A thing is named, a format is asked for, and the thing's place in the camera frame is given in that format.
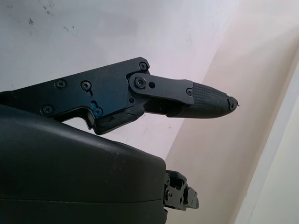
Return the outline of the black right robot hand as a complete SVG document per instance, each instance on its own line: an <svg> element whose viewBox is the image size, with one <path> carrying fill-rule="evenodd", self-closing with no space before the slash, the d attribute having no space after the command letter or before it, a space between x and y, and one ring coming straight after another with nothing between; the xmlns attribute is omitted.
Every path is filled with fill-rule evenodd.
<svg viewBox="0 0 299 224"><path fill-rule="evenodd" d="M212 119L238 101L153 76L142 57L0 94L3 224L164 224L197 192L163 159L102 137L144 113Z"/></svg>

